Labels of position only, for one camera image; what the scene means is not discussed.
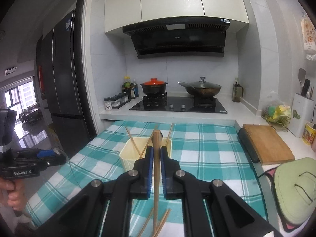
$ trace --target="human hand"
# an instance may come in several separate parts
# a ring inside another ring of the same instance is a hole
[[[16,179],[11,182],[0,177],[0,189],[8,191],[7,201],[4,200],[2,191],[0,191],[0,202],[3,205],[8,205],[17,211],[21,211],[25,208],[27,199],[25,197],[25,186],[22,179]]]

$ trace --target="orange pot lid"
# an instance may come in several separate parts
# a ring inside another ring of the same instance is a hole
[[[164,81],[157,80],[156,78],[151,78],[150,81],[144,83],[144,85],[151,86],[151,85],[161,85],[165,84]]]

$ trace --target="refrigerator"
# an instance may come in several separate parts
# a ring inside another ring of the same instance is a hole
[[[41,56],[45,96],[53,126],[64,152],[73,157],[95,136],[87,127],[74,64],[75,10],[43,39]]]

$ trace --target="range hood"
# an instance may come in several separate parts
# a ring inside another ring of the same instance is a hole
[[[177,55],[224,57],[226,30],[230,21],[214,17],[170,17],[123,27],[131,36],[137,57]]]

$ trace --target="plastic bag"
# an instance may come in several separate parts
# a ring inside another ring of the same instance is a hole
[[[316,61],[316,32],[311,20],[304,16],[301,21],[304,50],[306,51],[306,58],[310,61]]]
[[[267,104],[263,107],[261,116],[276,130],[287,131],[291,120],[291,107],[280,101],[278,93],[272,91],[267,96]]]

